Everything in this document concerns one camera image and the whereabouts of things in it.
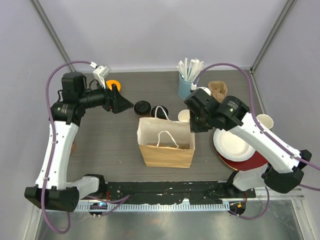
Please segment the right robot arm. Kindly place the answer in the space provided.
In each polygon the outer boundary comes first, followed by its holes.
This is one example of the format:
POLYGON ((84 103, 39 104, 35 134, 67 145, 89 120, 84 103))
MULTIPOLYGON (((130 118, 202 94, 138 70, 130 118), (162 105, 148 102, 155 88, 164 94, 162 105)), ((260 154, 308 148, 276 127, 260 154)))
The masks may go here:
POLYGON ((198 87, 184 100, 190 112, 190 131, 203 133, 213 128, 230 132, 244 140, 267 163, 262 167, 235 171, 226 184, 226 193, 233 198, 252 188, 268 187, 287 194, 300 185, 312 154, 297 150, 260 124, 253 111, 235 96, 218 102, 208 90, 198 87))

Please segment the stack of paper cups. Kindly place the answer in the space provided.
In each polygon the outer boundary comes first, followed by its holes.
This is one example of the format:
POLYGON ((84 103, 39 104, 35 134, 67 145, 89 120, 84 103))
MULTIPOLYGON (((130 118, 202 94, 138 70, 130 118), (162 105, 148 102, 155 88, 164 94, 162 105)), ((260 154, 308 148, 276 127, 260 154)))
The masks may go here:
POLYGON ((178 113, 178 120, 180 122, 189 123, 190 122, 190 111, 188 109, 181 110, 178 113))

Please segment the brown paper bag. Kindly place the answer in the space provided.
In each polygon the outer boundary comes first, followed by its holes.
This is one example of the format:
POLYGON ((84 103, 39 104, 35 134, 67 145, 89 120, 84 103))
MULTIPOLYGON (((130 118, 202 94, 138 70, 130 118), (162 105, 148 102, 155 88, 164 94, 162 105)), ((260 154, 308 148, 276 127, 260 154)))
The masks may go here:
POLYGON ((190 123, 170 120, 162 106, 156 107, 158 111, 165 119, 142 117, 138 123, 137 143, 146 166, 190 168, 196 149, 190 123))

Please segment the black coffee cup lid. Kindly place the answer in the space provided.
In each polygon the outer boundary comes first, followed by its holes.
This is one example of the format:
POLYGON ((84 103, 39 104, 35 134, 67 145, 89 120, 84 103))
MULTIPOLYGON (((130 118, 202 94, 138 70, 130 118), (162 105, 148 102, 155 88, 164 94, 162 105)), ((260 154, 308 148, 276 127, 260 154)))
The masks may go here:
POLYGON ((140 100, 135 103, 133 109, 138 116, 149 116, 151 112, 151 104, 146 100, 140 100))

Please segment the cardboard cup carrier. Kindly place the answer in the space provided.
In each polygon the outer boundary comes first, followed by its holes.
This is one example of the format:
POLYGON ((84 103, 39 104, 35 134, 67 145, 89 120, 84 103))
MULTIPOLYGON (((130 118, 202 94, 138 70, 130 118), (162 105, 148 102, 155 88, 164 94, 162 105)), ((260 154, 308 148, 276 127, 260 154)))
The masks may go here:
POLYGON ((211 81, 208 83, 208 88, 211 92, 211 96, 214 97, 219 103, 222 103, 227 96, 228 88, 223 81, 211 81))

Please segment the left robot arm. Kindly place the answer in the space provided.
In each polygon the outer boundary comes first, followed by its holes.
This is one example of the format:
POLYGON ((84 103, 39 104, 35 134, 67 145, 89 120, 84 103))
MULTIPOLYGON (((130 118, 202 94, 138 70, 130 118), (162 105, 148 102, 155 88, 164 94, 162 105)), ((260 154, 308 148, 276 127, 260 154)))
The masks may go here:
POLYGON ((65 73, 61 79, 62 98, 50 110, 54 124, 49 127, 45 158, 35 185, 26 187, 24 196, 38 208, 73 212, 79 200, 88 196, 100 200, 107 192, 100 174, 86 174, 80 180, 67 182, 67 168, 72 144, 87 109, 103 107, 118 114, 133 108, 116 87, 87 89, 81 72, 65 73))

